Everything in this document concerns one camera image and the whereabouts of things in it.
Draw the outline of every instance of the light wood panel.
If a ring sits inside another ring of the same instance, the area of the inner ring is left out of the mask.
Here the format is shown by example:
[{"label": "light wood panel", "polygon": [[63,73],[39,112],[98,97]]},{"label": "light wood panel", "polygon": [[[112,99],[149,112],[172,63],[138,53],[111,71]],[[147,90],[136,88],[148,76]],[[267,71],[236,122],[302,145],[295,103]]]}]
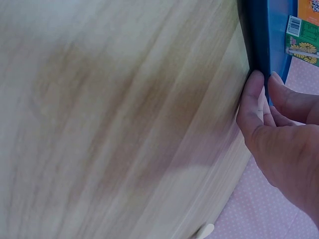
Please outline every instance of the light wood panel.
[{"label": "light wood panel", "polygon": [[0,2],[0,238],[185,239],[250,153],[235,0]]}]

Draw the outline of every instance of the fingernail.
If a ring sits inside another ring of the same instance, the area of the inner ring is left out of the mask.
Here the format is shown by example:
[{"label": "fingernail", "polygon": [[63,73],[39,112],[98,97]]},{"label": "fingernail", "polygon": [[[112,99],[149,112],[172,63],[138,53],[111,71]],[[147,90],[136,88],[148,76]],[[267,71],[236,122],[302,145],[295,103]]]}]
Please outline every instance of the fingernail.
[{"label": "fingernail", "polygon": [[284,84],[283,80],[280,78],[280,76],[275,71],[273,71],[271,73],[271,76],[277,81],[278,84],[280,84],[280,85]]}]

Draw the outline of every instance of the orange packaging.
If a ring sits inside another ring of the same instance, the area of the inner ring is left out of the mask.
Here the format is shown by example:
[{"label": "orange packaging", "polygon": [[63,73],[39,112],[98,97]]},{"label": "orange packaging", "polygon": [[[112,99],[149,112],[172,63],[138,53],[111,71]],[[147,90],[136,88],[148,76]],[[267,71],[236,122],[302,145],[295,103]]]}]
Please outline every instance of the orange packaging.
[{"label": "orange packaging", "polygon": [[319,26],[319,0],[298,0],[298,17]]}]

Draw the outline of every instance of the box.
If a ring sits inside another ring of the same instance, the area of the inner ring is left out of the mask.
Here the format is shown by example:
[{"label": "box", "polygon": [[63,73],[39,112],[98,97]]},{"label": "box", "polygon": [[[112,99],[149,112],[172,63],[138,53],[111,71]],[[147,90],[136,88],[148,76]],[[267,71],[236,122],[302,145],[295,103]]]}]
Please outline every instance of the box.
[{"label": "box", "polygon": [[286,31],[286,53],[319,66],[319,27],[290,16]]},{"label": "box", "polygon": [[298,0],[298,17],[319,25],[319,0]]}]

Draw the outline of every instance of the barcode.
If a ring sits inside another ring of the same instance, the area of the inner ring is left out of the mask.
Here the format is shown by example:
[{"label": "barcode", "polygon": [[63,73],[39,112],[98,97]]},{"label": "barcode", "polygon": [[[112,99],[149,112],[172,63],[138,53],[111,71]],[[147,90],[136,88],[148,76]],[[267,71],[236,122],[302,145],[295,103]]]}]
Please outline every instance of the barcode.
[{"label": "barcode", "polygon": [[299,37],[301,27],[301,19],[294,16],[289,17],[287,33]]}]

